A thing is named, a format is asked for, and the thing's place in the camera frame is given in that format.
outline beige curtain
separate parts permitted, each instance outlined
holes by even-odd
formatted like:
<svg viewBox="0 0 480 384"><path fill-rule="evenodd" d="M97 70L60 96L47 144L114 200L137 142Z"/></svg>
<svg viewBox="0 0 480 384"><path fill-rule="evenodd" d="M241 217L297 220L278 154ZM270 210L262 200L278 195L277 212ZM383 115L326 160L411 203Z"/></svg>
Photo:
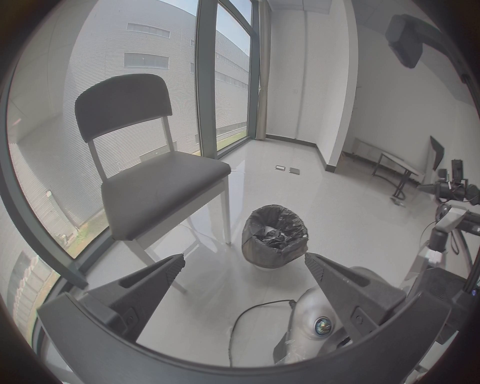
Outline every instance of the beige curtain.
<svg viewBox="0 0 480 384"><path fill-rule="evenodd" d="M271 10L266 0L259 1L260 18L260 91L258 94L257 140L265 140L267 130L268 77L270 75Z"/></svg>

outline chair seat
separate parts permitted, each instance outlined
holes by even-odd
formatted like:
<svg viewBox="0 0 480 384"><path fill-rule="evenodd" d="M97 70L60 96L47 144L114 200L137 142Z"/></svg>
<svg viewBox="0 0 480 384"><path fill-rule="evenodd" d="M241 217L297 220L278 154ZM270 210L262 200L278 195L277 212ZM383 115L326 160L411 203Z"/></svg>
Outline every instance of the chair seat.
<svg viewBox="0 0 480 384"><path fill-rule="evenodd" d="M115 240L133 240L230 174L222 161L168 152L128 168L102 184Z"/></svg>

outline glossy tile floor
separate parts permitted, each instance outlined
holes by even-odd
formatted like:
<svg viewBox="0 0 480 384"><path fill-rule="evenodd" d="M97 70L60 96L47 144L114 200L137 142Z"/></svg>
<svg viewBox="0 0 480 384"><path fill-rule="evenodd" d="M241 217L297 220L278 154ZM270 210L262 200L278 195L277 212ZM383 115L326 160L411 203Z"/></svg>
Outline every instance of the glossy tile floor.
<svg viewBox="0 0 480 384"><path fill-rule="evenodd" d="M308 247L346 266L367 267L397 286L419 249L422 230L433 221L435 205L410 185L406 207L389 199L394 187L371 176L372 168L342 157L336 173L323 170L314 148L280 141L250 141L222 159L230 164L232 246L223 241L220 199L197 211L152 248L159 259L184 253L178 275L188 292L170 289L138 343L195 362L228 365L228 340L245 309L281 299L297 300L315 281L303 257L264 271L241 252L241 232L252 210L280 204L304 221ZM275 170L300 169L300 175ZM424 234L422 242L430 231ZM123 245L114 245L88 276L95 288L144 265ZM463 259L449 254L447 269L465 275ZM274 346L285 333L287 303L256 308L240 320L232 348L234 366L272 365ZM433 348L431 365L441 348Z"/></svg>

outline trash can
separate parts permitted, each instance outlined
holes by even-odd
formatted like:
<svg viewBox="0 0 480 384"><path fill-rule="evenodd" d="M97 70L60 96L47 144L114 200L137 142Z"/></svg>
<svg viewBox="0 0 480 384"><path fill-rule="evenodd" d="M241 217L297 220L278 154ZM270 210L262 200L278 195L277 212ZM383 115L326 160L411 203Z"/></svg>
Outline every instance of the trash can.
<svg viewBox="0 0 480 384"><path fill-rule="evenodd" d="M281 205L255 209L242 232L245 259L262 268L279 268L304 255L308 232L303 221Z"/></svg>

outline sky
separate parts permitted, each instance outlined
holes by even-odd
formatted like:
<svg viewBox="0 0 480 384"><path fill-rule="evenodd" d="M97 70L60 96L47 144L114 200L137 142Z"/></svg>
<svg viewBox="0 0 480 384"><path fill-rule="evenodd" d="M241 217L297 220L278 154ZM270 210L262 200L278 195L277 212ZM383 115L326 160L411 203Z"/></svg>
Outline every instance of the sky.
<svg viewBox="0 0 480 384"><path fill-rule="evenodd" d="M161 0L197 15L197 0ZM247 21L251 20L252 3L250 0L230 0ZM250 36L241 25L219 4L216 16L216 30L225 35L232 43L250 56Z"/></svg>

